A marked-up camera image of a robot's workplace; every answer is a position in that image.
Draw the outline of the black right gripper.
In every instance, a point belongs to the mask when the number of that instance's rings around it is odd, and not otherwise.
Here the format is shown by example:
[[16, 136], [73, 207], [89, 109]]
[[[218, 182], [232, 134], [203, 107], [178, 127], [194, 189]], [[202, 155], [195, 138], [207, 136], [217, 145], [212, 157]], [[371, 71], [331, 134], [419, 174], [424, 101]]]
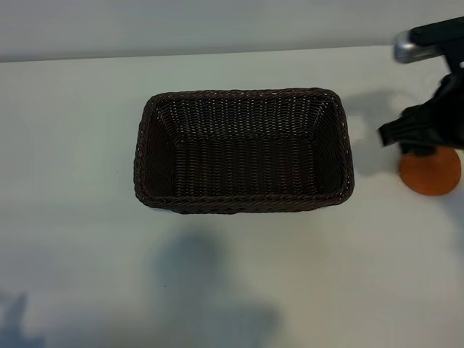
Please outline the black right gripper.
[[400, 143], [402, 155], [427, 157], [432, 146], [457, 147], [457, 76], [445, 76], [433, 97], [408, 107], [400, 119], [378, 129], [383, 146]]

